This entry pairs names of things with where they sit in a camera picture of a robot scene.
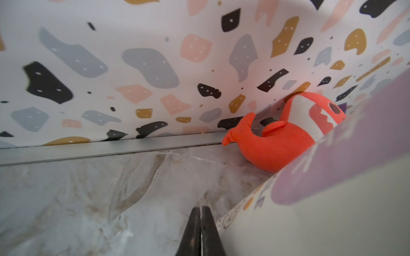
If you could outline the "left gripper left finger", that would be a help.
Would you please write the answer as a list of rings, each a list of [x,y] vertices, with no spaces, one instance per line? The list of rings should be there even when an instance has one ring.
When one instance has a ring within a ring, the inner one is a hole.
[[[194,207],[191,211],[175,256],[201,256],[201,214],[199,207]]]

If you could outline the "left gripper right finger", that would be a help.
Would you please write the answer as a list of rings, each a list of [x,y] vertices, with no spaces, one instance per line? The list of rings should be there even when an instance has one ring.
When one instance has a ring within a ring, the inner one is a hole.
[[[207,206],[202,207],[201,235],[203,256],[226,256],[215,220]]]

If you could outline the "white printed paper bag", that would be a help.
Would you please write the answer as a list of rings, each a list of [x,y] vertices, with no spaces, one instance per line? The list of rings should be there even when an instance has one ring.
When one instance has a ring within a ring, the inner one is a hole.
[[[409,255],[409,72],[360,103],[217,228],[229,256]]]

